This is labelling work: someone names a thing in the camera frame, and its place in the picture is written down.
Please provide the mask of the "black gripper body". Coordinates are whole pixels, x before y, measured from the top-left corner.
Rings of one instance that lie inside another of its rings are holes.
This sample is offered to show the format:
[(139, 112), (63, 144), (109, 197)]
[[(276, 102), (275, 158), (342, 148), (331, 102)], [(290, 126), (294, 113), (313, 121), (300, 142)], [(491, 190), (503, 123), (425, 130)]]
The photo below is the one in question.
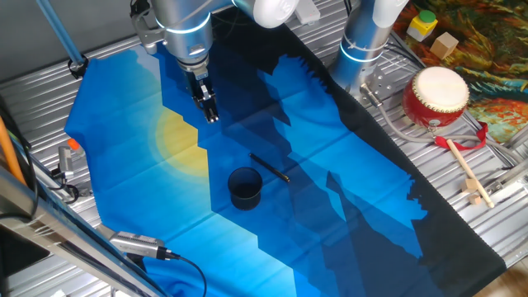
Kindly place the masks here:
[(188, 90), (194, 99), (210, 99), (215, 94), (209, 71), (205, 65), (186, 68), (184, 73), (187, 79)]

